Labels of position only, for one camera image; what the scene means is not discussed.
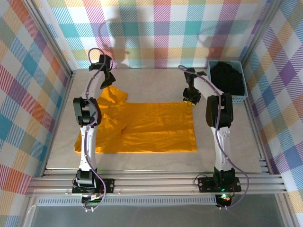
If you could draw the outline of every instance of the teal plastic basket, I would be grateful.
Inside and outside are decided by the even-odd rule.
[[[219,61],[221,61],[221,60],[209,60],[209,62],[208,62],[207,75],[208,75],[208,78],[210,79],[210,81],[212,81],[210,69],[212,69]],[[240,61],[223,61],[223,62],[230,64],[235,70],[237,70],[238,72],[240,72],[242,74],[242,80],[243,80],[243,85],[244,85],[244,95],[243,96],[232,96],[233,103],[242,103],[248,96],[242,64]]]

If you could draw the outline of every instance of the plaid fabric wall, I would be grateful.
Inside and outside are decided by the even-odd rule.
[[[267,155],[303,226],[303,0],[284,0],[245,75]]]
[[[111,55],[117,68],[240,59],[270,1],[48,0],[45,6],[36,0],[68,60],[80,68],[89,66],[92,47]]]
[[[41,170],[67,76],[21,0],[0,1],[0,227],[17,225]]]

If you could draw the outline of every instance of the white table surface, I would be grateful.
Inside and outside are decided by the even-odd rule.
[[[127,102],[166,103],[182,102],[187,84],[183,72],[177,69],[114,69],[115,87],[128,93]],[[79,125],[74,116],[72,100],[79,97],[89,78],[88,70],[78,70],[56,134],[48,168],[78,168],[80,154],[74,152]],[[99,169],[111,170],[214,170],[214,137],[205,120],[206,100],[201,97],[194,106],[194,126],[197,152],[142,153],[142,154],[96,154]],[[258,148],[251,131],[244,104],[233,105],[234,120],[231,127],[232,160],[250,173],[260,173]]]

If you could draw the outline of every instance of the black mounting plate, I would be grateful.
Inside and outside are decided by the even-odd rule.
[[[225,187],[223,191],[216,188],[212,177],[199,177],[198,186],[200,192],[241,192],[241,185],[238,177],[235,177],[235,181],[231,184],[231,187]]]
[[[106,185],[106,194],[114,193],[115,180],[111,179],[111,178],[106,178],[106,179],[103,179],[103,181]],[[72,191],[71,191],[72,194],[94,194],[94,193],[100,193],[100,191],[101,191],[101,194],[104,193],[104,186],[103,186],[102,182],[98,183],[98,185],[100,187],[97,187],[97,188],[78,187],[75,179],[73,180],[72,184],[73,184]]]

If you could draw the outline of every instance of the yellow t-shirt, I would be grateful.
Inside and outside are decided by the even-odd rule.
[[[187,103],[127,103],[116,87],[97,100],[102,121],[96,136],[97,153],[197,151],[192,105]],[[75,143],[81,152],[81,134]]]

